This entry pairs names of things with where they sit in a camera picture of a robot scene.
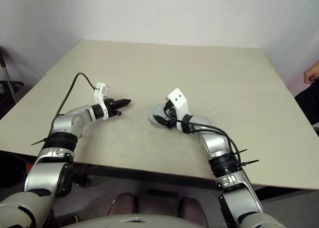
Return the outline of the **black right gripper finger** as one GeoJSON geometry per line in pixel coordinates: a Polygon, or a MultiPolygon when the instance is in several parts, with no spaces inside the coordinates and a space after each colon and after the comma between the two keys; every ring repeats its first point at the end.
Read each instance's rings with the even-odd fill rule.
{"type": "Polygon", "coordinates": [[[160,115],[154,115],[154,119],[156,120],[156,122],[158,122],[159,124],[167,127],[167,128],[172,128],[173,127],[173,120],[166,120],[165,118],[163,118],[160,115]]]}

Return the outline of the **person's bare hand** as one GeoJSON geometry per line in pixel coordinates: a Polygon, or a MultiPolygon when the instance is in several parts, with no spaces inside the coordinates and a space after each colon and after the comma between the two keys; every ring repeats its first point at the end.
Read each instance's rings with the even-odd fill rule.
{"type": "Polygon", "coordinates": [[[312,84],[319,78],[319,62],[313,64],[304,72],[304,82],[312,84]]]}

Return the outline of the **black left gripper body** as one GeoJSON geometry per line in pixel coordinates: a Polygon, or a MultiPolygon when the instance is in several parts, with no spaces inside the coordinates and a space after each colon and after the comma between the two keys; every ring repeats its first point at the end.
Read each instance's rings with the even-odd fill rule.
{"type": "Polygon", "coordinates": [[[122,105],[122,100],[114,100],[111,98],[104,99],[104,104],[107,108],[108,117],[120,116],[122,112],[119,111],[122,105]]]}

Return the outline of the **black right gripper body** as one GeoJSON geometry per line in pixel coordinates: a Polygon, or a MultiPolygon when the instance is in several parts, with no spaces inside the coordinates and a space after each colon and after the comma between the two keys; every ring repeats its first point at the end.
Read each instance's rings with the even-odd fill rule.
{"type": "Polygon", "coordinates": [[[174,104],[171,102],[171,100],[168,100],[168,101],[164,104],[163,112],[164,112],[164,115],[165,115],[168,119],[173,120],[173,121],[176,121],[176,120],[177,120],[177,116],[176,116],[176,111],[175,111],[175,108],[174,108],[174,104]]]}

